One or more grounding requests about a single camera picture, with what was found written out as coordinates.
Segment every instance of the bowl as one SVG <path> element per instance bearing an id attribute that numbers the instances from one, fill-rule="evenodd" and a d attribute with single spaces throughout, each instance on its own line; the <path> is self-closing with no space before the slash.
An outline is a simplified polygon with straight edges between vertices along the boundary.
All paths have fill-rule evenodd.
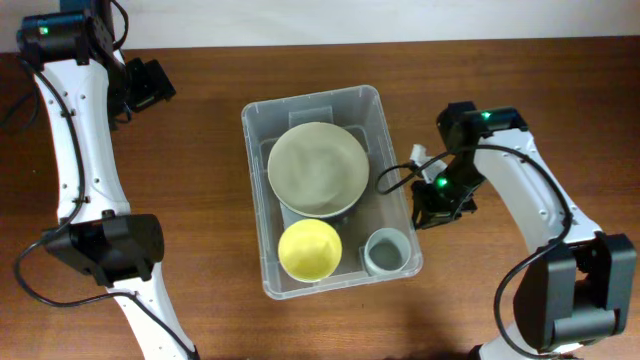
<path id="1" fill-rule="evenodd" d="M 340 236 L 324 221 L 300 220 L 280 237 L 278 258 L 292 278 L 302 282 L 320 281 L 333 274 L 340 263 Z"/>
<path id="2" fill-rule="evenodd" d="M 369 181 L 369 159 L 348 131 L 311 122 L 284 133 L 267 165 L 269 183 L 287 208 L 327 219 L 351 208 Z"/>

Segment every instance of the gray cup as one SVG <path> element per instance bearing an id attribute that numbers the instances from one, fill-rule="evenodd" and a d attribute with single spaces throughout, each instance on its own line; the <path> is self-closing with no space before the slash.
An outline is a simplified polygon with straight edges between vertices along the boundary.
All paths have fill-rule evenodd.
<path id="1" fill-rule="evenodd" d="M 364 265 L 371 275 L 400 271 L 411 258 L 411 243 L 400 231 L 383 228 L 374 232 L 364 247 Z"/>

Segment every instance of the white ceramic plate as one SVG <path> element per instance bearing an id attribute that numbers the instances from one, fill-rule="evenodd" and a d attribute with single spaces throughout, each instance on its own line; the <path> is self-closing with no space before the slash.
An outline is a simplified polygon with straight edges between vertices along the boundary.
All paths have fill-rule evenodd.
<path id="1" fill-rule="evenodd" d="M 329 218 L 353 206 L 369 181 L 367 154 L 349 132 L 328 123 L 298 125 L 269 155 L 269 183 L 285 206 L 306 217 Z"/>

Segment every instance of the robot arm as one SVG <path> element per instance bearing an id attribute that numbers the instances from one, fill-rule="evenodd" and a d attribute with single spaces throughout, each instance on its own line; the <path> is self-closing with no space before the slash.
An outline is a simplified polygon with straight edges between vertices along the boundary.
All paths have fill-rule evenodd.
<path id="1" fill-rule="evenodd" d="M 131 299 L 115 298 L 147 359 L 197 359 L 162 278 L 162 230 L 153 215 L 131 215 L 116 171 L 110 125 L 121 112 L 141 111 L 175 90 L 157 62 L 124 64 L 112 42 L 109 1 L 62 1 L 64 12 L 25 18 L 18 32 L 21 56 L 51 83 L 69 110 L 84 167 L 85 199 L 71 225 L 46 250 L 109 293 L 135 294 L 182 342 L 179 344 Z M 78 201 L 76 154 L 62 109 L 38 77 L 47 106 L 58 165 L 58 218 Z"/>
<path id="2" fill-rule="evenodd" d="M 571 225 L 562 244 L 534 262 L 514 299 L 516 323 L 506 329 L 522 350 L 566 353 L 620 334 L 626 325 L 636 252 L 624 235 L 606 235 L 562 189 L 538 152 L 524 120 L 513 108 L 476 110 L 473 103 L 450 104 L 438 117 L 448 150 L 501 146 L 533 160 L 555 183 L 571 211 Z M 455 221 L 477 209 L 472 194 L 485 179 L 495 187 L 533 254 L 556 238 L 566 218 L 558 196 L 542 174 L 521 158 L 504 151 L 475 149 L 457 153 L 446 166 L 414 147 L 414 169 L 424 181 L 412 184 L 414 223 L 429 228 Z M 576 281 L 577 271 L 587 274 Z M 471 359 L 519 360 L 503 337 L 478 346 Z"/>

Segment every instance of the yellow bowl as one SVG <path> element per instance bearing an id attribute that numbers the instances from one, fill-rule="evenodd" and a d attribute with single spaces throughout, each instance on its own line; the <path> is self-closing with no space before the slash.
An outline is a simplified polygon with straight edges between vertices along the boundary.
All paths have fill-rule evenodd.
<path id="1" fill-rule="evenodd" d="M 327 223 L 306 219 L 289 226 L 280 237 L 278 258 L 284 270 L 302 282 L 331 275 L 342 258 L 338 233 Z"/>

